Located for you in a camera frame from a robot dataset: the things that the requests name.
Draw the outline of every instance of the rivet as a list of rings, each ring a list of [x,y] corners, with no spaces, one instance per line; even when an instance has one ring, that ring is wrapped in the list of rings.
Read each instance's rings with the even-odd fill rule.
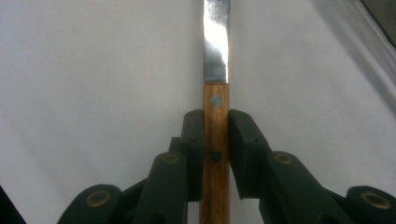
[[[214,95],[212,98],[210,98],[210,104],[212,104],[214,107],[219,107],[222,105],[222,98],[219,95]]]
[[[390,209],[390,202],[387,199],[369,190],[362,192],[361,198],[373,207]]]
[[[211,151],[210,152],[210,160],[213,162],[221,161],[221,152],[220,151]]]
[[[99,207],[110,201],[110,195],[111,194],[108,190],[99,189],[87,197],[85,204],[87,204],[89,207]]]
[[[178,156],[175,154],[166,154],[163,156],[163,162],[166,163],[177,163],[178,162]]]
[[[293,159],[290,156],[283,153],[276,154],[275,159],[284,164],[290,164],[293,162]]]

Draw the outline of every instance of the brass screw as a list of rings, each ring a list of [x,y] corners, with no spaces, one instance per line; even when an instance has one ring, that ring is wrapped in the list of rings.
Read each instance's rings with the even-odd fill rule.
[[[390,209],[390,202],[387,199],[369,190],[362,192],[361,198],[373,207]]]
[[[166,163],[177,163],[178,162],[178,156],[174,154],[167,154],[163,156],[163,162]]]
[[[275,159],[284,164],[290,164],[293,162],[293,159],[290,156],[283,153],[276,154]]]
[[[87,204],[89,207],[99,207],[110,201],[110,198],[111,194],[108,192],[108,190],[99,189],[87,197],[85,204]]]

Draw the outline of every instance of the steel blade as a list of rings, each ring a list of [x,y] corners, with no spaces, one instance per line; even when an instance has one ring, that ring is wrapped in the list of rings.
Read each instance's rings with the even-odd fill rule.
[[[204,0],[204,81],[228,82],[230,0]]]

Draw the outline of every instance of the white fabric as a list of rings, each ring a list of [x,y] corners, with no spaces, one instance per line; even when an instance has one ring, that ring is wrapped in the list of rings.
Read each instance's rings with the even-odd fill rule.
[[[392,105],[326,2],[232,1],[231,107],[325,188],[396,196]],[[359,18],[356,8],[339,13]],[[27,223],[57,222],[92,185],[127,189],[148,175],[183,115],[201,108],[202,9],[196,0],[2,1],[0,184]],[[392,68],[377,57],[386,51],[363,51],[369,75],[393,94]],[[258,201],[240,202],[231,185],[232,223],[262,223]],[[193,203],[189,223],[197,214]]]

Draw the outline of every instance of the knife handle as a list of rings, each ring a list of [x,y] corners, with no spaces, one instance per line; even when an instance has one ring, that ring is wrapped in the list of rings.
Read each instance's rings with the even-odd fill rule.
[[[204,193],[201,224],[230,223],[230,176],[228,164],[229,84],[204,85]]]

